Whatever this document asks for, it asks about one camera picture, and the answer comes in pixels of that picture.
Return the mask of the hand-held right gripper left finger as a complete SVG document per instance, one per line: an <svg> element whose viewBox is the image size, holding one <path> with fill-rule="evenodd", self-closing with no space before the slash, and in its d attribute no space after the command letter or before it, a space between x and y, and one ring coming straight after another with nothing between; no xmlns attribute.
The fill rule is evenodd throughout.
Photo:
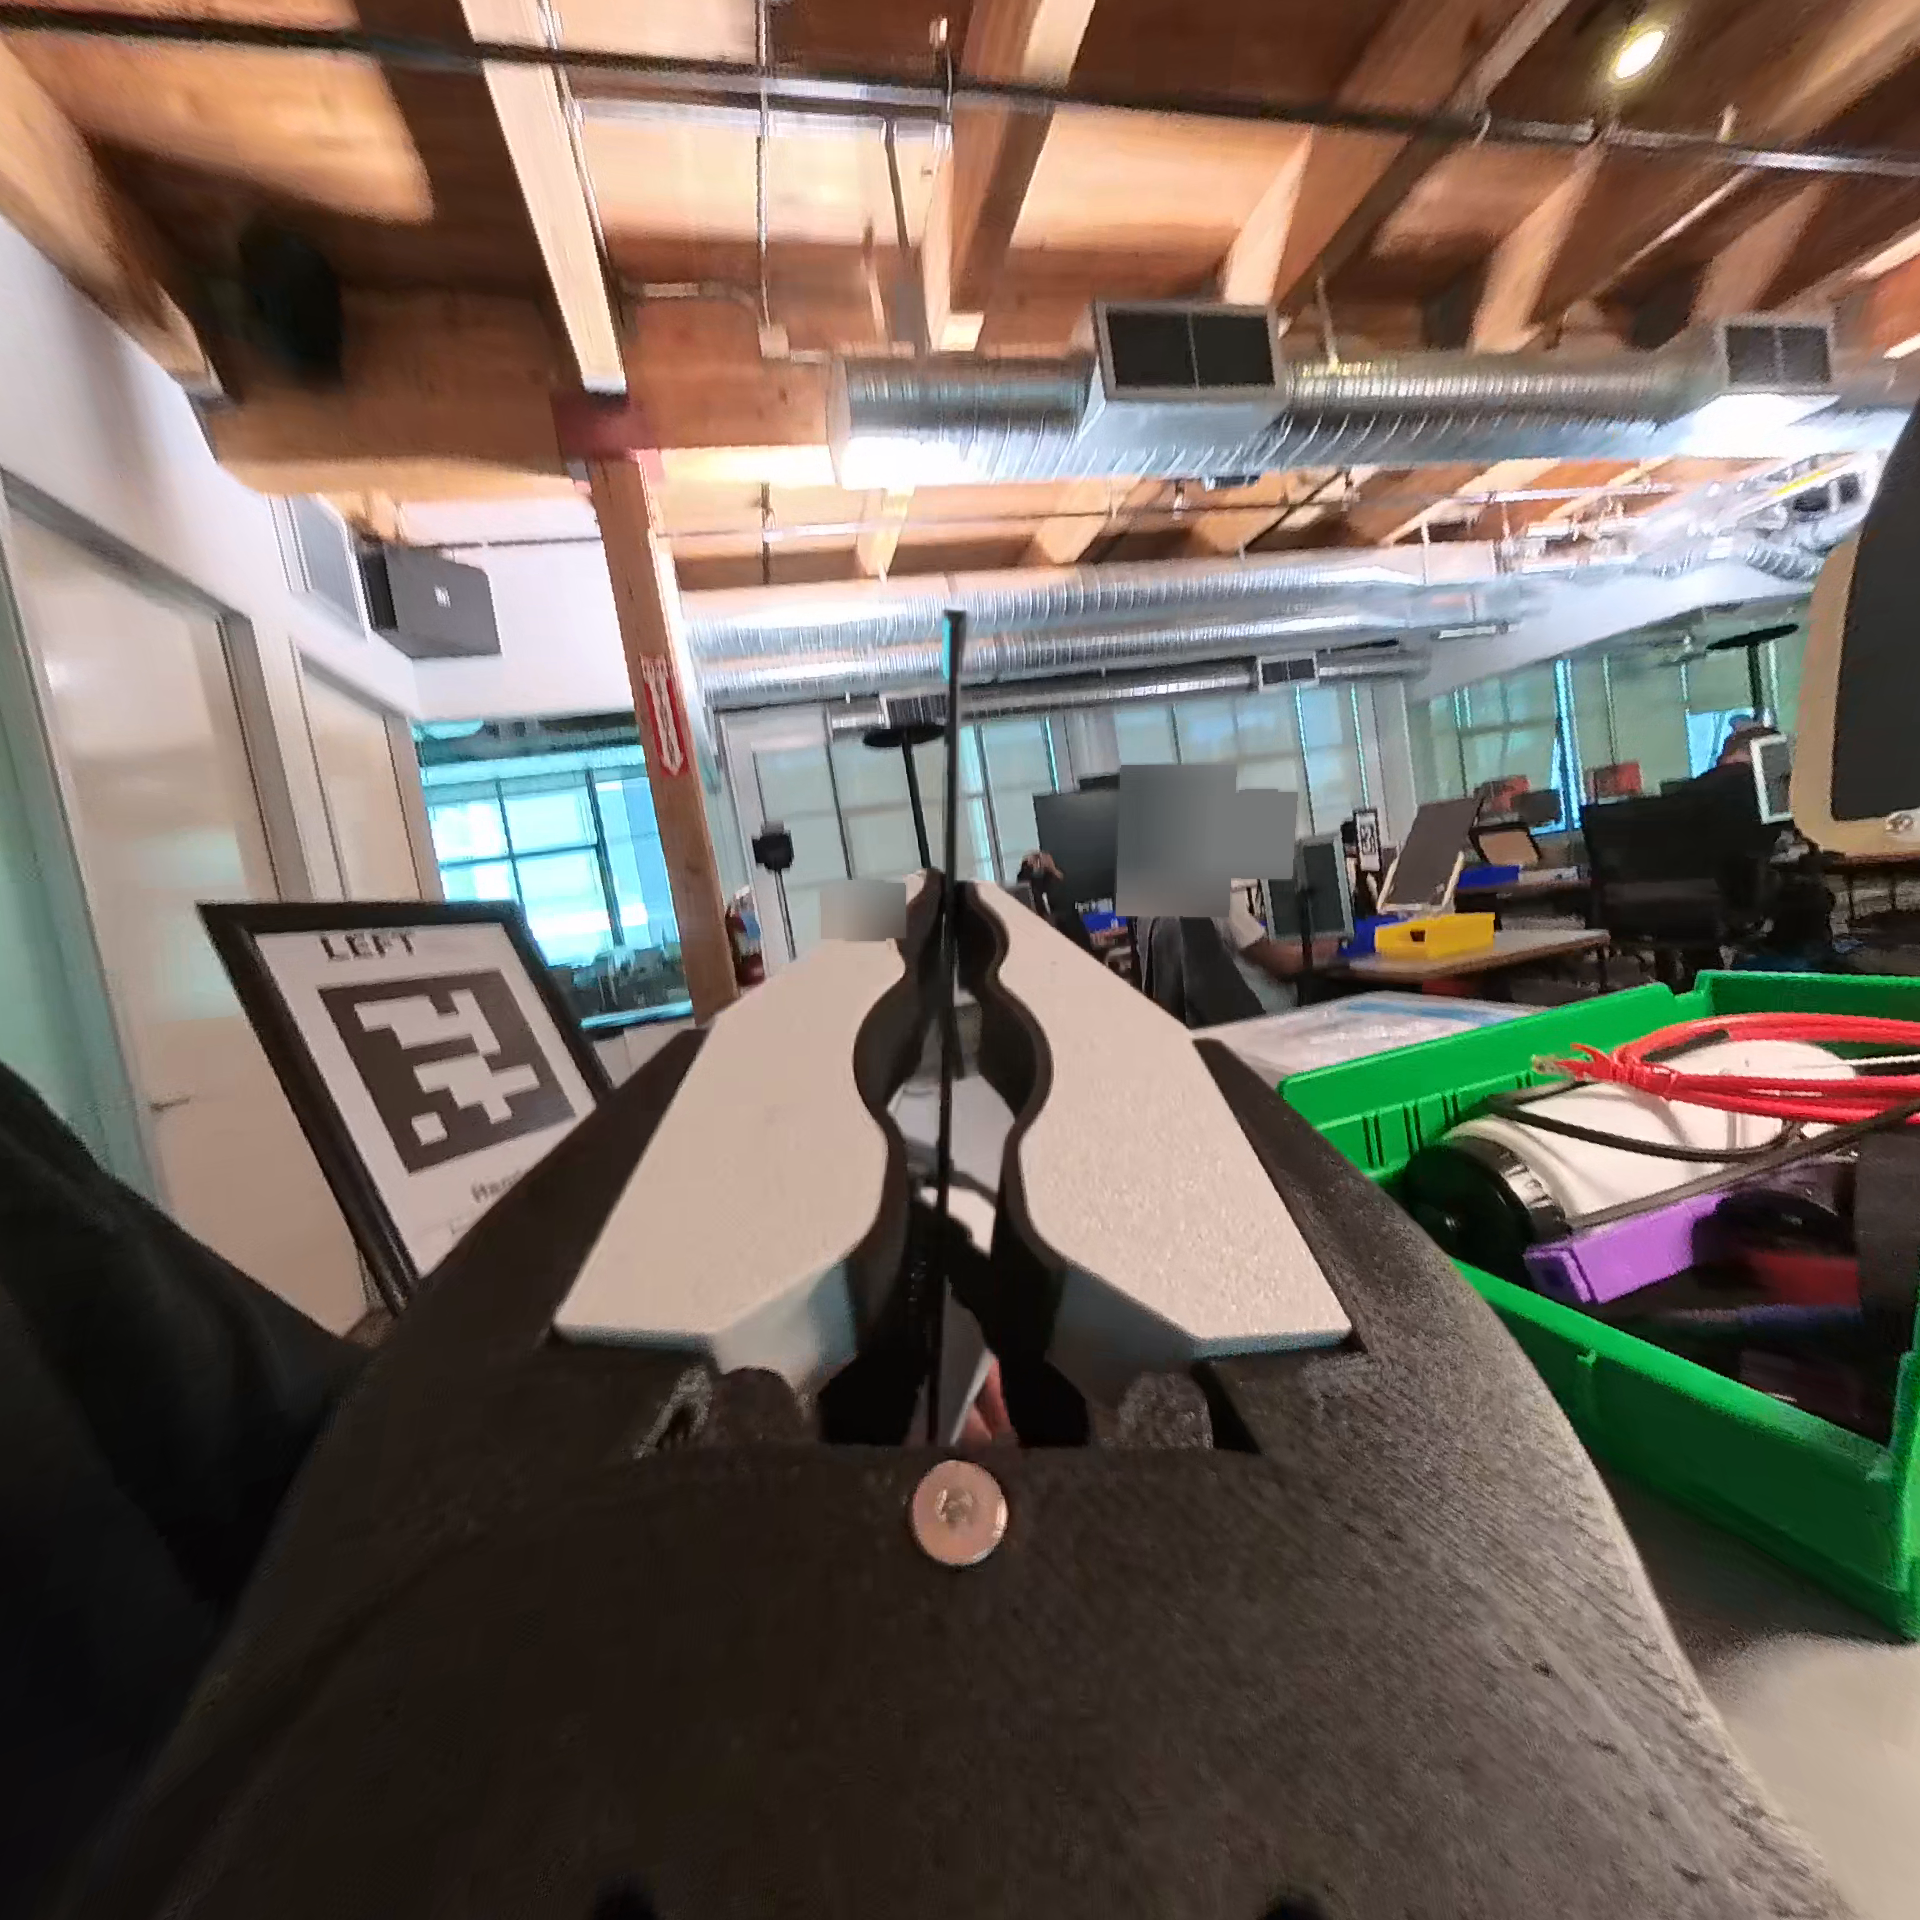
<svg viewBox="0 0 1920 1920"><path fill-rule="evenodd" d="M943 880L899 884L903 936L823 939L723 1012L613 1202L554 1331L721 1374L839 1374L906 1254L891 1116L921 1065Z"/></svg>

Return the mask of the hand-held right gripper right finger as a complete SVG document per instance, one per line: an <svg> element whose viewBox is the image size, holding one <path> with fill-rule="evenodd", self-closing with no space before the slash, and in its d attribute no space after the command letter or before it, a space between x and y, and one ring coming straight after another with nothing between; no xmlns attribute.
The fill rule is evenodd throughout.
<svg viewBox="0 0 1920 1920"><path fill-rule="evenodd" d="M1331 1352L1354 1322L1186 1026L1034 908L970 884L963 979L1013 1126L1013 1316L1049 1365Z"/></svg>

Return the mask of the black sheet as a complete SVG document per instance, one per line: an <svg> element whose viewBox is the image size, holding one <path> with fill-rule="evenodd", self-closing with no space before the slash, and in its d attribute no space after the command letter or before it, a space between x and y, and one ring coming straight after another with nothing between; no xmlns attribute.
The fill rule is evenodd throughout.
<svg viewBox="0 0 1920 1920"><path fill-rule="evenodd" d="M953 1089L963 1068L957 1037L957 841L963 811L963 693L964 658L970 645L970 618L960 608L944 612L944 838L943 838L943 890L936 956L936 1034L940 1045L938 1100L936 1100L936 1154L932 1154L932 1240L929 1266L929 1394L925 1440L943 1448L949 1438L947 1394L947 1310L951 1302L949 1275L949 1228L953 1197Z"/></svg>

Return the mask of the green plastic bin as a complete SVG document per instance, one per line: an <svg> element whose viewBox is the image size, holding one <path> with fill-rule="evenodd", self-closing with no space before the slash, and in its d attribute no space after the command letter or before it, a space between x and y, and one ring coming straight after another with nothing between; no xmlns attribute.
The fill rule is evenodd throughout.
<svg viewBox="0 0 1920 1920"><path fill-rule="evenodd" d="M1394 1187L1419 1147L1487 1098L1531 1085L1539 1059L1747 1014L1913 1022L1917 982L1711 972L1691 992L1644 986L1499 1025L1428 1017L1427 1041L1281 1076L1277 1091L1361 1172ZM1456 1274L1505 1322L1599 1464L1915 1641L1913 1360L1881 1445L1475 1264Z"/></svg>

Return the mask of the clear bag of papers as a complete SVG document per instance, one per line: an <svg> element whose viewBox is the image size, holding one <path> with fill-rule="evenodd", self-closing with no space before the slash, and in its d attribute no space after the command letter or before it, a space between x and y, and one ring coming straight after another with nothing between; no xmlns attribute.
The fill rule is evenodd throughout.
<svg viewBox="0 0 1920 1920"><path fill-rule="evenodd" d="M1528 1005L1492 1000L1362 992L1205 1026L1192 1037L1219 1042L1268 1085L1277 1085L1300 1072L1351 1065L1428 1041L1451 1041L1529 1012Z"/></svg>

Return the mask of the black-framed marker sign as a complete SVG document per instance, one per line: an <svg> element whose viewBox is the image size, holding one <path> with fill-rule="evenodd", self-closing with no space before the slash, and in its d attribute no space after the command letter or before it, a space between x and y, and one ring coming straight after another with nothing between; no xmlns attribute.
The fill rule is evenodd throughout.
<svg viewBox="0 0 1920 1920"><path fill-rule="evenodd" d="M200 922L391 1312L613 1093L512 902L202 902Z"/></svg>

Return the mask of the black monitor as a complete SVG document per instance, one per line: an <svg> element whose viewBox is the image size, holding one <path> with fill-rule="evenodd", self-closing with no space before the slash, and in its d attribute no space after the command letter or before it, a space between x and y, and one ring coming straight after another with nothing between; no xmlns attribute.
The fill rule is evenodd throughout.
<svg viewBox="0 0 1920 1920"><path fill-rule="evenodd" d="M1036 795L1041 853L1059 869L1074 909L1115 909L1120 788L1119 781Z"/></svg>

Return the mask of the white cylinder with black cap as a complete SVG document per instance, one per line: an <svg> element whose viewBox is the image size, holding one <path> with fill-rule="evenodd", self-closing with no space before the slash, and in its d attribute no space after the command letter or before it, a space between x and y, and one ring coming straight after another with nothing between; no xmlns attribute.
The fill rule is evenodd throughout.
<svg viewBox="0 0 1920 1920"><path fill-rule="evenodd" d="M1658 1035L1637 1061L1578 1049L1416 1152L1399 1200L1435 1241L1492 1266L1587 1222L1794 1172L1875 1109L1856 1065L1810 1041L1707 1026Z"/></svg>

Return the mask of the small cream-framed board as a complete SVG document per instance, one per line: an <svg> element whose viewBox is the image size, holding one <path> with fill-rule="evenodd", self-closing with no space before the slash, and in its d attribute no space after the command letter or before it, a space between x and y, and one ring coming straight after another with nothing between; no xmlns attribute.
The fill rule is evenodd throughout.
<svg viewBox="0 0 1920 1920"><path fill-rule="evenodd" d="M1480 817L1476 795L1421 805L1377 888L1377 912L1402 922L1450 912Z"/></svg>

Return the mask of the wooden desk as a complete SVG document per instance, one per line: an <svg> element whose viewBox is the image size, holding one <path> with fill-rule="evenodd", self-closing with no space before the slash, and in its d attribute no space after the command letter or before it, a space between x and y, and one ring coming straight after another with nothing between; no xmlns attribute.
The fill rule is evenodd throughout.
<svg viewBox="0 0 1920 1920"><path fill-rule="evenodd" d="M1525 981L1548 981L1583 996L1613 987L1613 942L1593 928L1499 928L1490 950L1455 963L1396 966L1377 958L1336 960L1329 974L1361 992L1428 1000L1517 1002Z"/></svg>

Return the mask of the purple plastic part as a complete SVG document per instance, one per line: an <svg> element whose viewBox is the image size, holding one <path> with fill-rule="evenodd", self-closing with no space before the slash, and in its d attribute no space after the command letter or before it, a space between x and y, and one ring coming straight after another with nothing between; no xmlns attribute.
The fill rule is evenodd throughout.
<svg viewBox="0 0 1920 1920"><path fill-rule="evenodd" d="M1523 1254L1523 1278L1561 1306L1617 1306L1691 1268L1729 1197L1729 1190L1703 1190L1645 1212L1587 1222L1529 1246Z"/></svg>

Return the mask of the red arrow sign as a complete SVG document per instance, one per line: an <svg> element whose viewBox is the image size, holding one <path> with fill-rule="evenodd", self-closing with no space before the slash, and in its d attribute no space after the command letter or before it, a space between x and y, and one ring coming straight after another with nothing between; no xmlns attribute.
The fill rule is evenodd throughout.
<svg viewBox="0 0 1920 1920"><path fill-rule="evenodd" d="M695 758L673 656L643 653L633 662L636 714L651 778L682 779Z"/></svg>

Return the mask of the black disc-top floor stand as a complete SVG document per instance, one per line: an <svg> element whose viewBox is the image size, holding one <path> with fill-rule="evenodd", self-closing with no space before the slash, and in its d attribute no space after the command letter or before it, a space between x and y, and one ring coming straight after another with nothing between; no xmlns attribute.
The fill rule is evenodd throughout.
<svg viewBox="0 0 1920 1920"><path fill-rule="evenodd" d="M901 725L880 725L868 728L860 737L860 745L866 752L882 752L896 754L903 766L903 781L906 781L906 797L907 797L907 817L914 829L914 843L920 853L920 872L931 872L936 866L931 853L931 834L929 834L929 817L925 802L921 792L921 773L920 773L920 748L932 745L944 741L944 732L932 728L931 722L901 722Z"/></svg>
<svg viewBox="0 0 1920 1920"><path fill-rule="evenodd" d="M1739 661L1747 709L1762 722L1784 722L1784 672L1796 669L1805 635L1796 620L1771 620L1759 628L1725 633L1707 645L1707 658Z"/></svg>

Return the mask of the black office chair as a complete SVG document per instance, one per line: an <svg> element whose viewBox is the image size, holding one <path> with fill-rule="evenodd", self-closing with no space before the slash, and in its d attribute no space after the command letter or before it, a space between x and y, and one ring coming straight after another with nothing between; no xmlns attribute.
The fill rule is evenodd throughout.
<svg viewBox="0 0 1920 1920"><path fill-rule="evenodd" d="M1658 982L1682 992L1764 944L1784 888L1771 861L1784 825L1764 813L1747 761L1652 797L1592 802L1579 834L1599 925L1641 954Z"/></svg>

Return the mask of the red soft item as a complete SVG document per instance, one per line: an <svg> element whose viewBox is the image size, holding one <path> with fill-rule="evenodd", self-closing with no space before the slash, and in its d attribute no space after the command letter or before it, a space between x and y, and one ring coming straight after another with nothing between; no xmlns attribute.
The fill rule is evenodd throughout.
<svg viewBox="0 0 1920 1920"><path fill-rule="evenodd" d="M1764 1306L1856 1312L1859 1262L1852 1252L1784 1241L1737 1241L1703 1264L1715 1283L1744 1290Z"/></svg>

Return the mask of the cream-framed black board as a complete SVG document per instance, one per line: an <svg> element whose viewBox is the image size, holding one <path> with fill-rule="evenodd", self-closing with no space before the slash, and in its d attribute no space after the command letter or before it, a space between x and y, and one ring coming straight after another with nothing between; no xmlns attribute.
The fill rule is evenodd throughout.
<svg viewBox="0 0 1920 1920"><path fill-rule="evenodd" d="M1789 810L1825 853L1917 858L1917 417L1815 581Z"/></svg>

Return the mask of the black ceiling pipe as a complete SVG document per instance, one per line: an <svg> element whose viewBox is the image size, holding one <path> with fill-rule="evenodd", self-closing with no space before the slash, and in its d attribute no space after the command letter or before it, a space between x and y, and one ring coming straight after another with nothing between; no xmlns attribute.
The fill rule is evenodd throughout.
<svg viewBox="0 0 1920 1920"><path fill-rule="evenodd" d="M779 112L887 110L947 120L960 110L1128 112L1178 117L1232 128L1332 131L1361 137L1419 140L1443 148L1512 148L1539 153L1625 153L1658 162L1713 162L1737 171L1839 177L1911 182L1915 152L1852 148L1818 141L1754 141L1705 131L1633 128L1583 120L1555 124L1480 110L1402 110L1340 102L1277 102L1247 94L1128 94L1065 82L907 80L866 70L805 70L755 65L633 54L585 45L541 45L493 38L428 38L363 28L297 28L253 18L163 16L107 6L3 4L12 34L179 45L204 53L277 57L352 57L388 69L477 75L492 67L524 67L580 80L593 99L690 106L768 106Z"/></svg>

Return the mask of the wooden post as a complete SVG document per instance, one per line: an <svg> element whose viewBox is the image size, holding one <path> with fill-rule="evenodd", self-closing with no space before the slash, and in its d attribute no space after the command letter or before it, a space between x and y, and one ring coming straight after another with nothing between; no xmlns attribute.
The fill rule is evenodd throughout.
<svg viewBox="0 0 1920 1920"><path fill-rule="evenodd" d="M624 451L594 458L588 461L585 475L608 566L633 709L633 662L637 656L673 656L679 669L695 758L682 779L651 778L647 758L644 764L679 922L690 1012L698 1025L706 1025L736 1002L736 981L729 958L728 893L706 819L699 737L688 714L679 582L657 512L651 473L641 453Z"/></svg>

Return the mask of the slim silver air duct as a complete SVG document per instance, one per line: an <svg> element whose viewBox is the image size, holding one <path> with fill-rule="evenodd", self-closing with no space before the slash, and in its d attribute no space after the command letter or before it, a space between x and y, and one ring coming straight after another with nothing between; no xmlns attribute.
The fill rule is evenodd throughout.
<svg viewBox="0 0 1920 1920"><path fill-rule="evenodd" d="M936 688L949 616L968 681L996 683L1437 633L1529 596L1490 544L1440 544L698 592L684 618L709 706L748 710Z"/></svg>

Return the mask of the black wall speaker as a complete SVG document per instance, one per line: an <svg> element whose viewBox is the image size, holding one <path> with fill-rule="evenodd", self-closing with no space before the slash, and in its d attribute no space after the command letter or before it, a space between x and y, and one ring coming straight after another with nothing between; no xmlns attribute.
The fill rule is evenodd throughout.
<svg viewBox="0 0 1920 1920"><path fill-rule="evenodd" d="M489 577L410 544L357 549L369 628L413 662L501 656Z"/></svg>

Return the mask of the large silver air duct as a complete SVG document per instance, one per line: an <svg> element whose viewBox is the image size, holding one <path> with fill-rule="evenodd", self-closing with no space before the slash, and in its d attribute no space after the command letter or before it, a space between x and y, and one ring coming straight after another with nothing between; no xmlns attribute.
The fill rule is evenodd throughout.
<svg viewBox="0 0 1920 1920"><path fill-rule="evenodd" d="M1065 360L843 356L851 489L1236 488L1305 468L1801 460L1890 448L1915 372L1848 369L1823 321L1721 321L1656 353L1288 353L1251 306L1095 304Z"/></svg>

